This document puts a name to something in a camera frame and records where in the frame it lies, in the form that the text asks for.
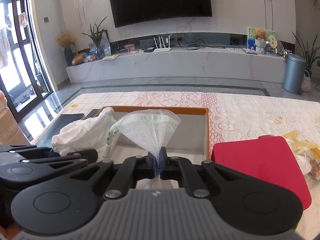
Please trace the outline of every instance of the trash can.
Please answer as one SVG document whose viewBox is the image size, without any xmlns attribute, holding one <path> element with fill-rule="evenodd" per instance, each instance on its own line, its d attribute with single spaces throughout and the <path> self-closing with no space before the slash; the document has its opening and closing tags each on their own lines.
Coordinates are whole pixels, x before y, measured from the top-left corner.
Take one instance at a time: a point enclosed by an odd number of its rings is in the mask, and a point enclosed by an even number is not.
<svg viewBox="0 0 320 240">
<path fill-rule="evenodd" d="M 290 93 L 298 94 L 301 90 L 306 61 L 304 58 L 294 54 L 285 57 L 286 69 L 283 80 L 283 88 Z"/>
</svg>

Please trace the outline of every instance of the potted plant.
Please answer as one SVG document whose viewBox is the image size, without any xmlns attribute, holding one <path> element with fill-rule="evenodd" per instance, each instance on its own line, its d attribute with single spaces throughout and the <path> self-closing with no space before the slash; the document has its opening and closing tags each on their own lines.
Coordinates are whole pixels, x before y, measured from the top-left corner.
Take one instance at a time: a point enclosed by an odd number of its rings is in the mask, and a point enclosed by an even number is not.
<svg viewBox="0 0 320 240">
<path fill-rule="evenodd" d="M 60 32 L 56 37 L 56 42 L 63 47 L 64 50 L 64 57 L 66 58 L 67 65 L 70 67 L 72 66 L 72 60 L 73 60 L 73 52 L 70 48 L 71 44 L 75 44 L 75 41 L 71 39 L 71 36 L 68 32 Z"/>
<path fill-rule="evenodd" d="M 303 57 L 306 60 L 306 62 L 307 62 L 306 70 L 307 70 L 308 75 L 309 75 L 308 77 L 311 77 L 312 65 L 318 58 L 320 58 L 319 56 L 316 55 L 318 50 L 320 49 L 320 47 L 316 47 L 316 48 L 314 47 L 315 43 L 316 43 L 316 40 L 318 38 L 318 34 L 317 34 L 315 40 L 313 41 L 311 49 L 309 48 L 308 41 L 307 41 L 307 45 L 306 46 L 304 45 L 304 43 L 302 41 L 302 38 L 300 37 L 299 33 L 297 33 L 298 36 L 296 36 L 294 33 L 292 33 L 292 34 L 296 38 L 297 43 L 300 46 L 301 51 L 302 51 L 302 55 L 300 53 L 298 53 L 298 52 L 296 54 L 300 55 L 301 57 Z"/>
<path fill-rule="evenodd" d="M 102 39 L 102 34 L 104 32 L 104 29 L 100 30 L 100 25 L 101 23 L 107 18 L 107 16 L 99 23 L 99 25 L 97 25 L 96 23 L 94 23 L 93 28 L 90 24 L 90 35 L 87 33 L 81 33 L 83 35 L 87 35 L 89 36 L 93 43 L 96 45 L 96 54 L 98 59 L 102 59 L 104 57 L 104 51 L 103 49 L 100 47 L 100 43 L 101 43 L 101 39 Z"/>
</svg>

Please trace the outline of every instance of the television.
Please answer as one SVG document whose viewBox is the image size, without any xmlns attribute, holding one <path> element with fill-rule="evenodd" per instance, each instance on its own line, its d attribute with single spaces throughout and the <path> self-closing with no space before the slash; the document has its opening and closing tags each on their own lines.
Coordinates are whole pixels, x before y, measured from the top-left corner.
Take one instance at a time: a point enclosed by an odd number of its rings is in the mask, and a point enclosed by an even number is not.
<svg viewBox="0 0 320 240">
<path fill-rule="evenodd" d="M 211 0 L 110 0 L 115 27 L 159 19 L 212 17 Z"/>
</svg>

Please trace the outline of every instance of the gray ribbed cover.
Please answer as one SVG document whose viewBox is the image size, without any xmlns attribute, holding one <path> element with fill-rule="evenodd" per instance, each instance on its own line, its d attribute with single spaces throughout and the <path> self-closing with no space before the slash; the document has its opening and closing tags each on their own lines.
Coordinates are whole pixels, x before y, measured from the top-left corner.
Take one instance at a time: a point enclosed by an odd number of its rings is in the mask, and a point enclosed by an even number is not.
<svg viewBox="0 0 320 240">
<path fill-rule="evenodd" d="M 130 189 L 120 200 L 105 201 L 84 227 L 62 236 L 19 233 L 14 240 L 302 240 L 289 231 L 277 236 L 254 236 L 225 223 L 206 199 L 191 198 L 184 188 Z"/>
</svg>

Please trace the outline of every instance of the red folder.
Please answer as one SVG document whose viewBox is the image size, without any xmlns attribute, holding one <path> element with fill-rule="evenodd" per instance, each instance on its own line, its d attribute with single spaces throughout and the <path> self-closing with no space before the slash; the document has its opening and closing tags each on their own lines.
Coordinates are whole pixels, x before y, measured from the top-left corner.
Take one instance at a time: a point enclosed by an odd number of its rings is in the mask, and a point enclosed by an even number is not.
<svg viewBox="0 0 320 240">
<path fill-rule="evenodd" d="M 303 210 L 311 195 L 299 165 L 281 136 L 217 143 L 211 159 L 244 174 L 284 187 L 295 193 Z"/>
</svg>

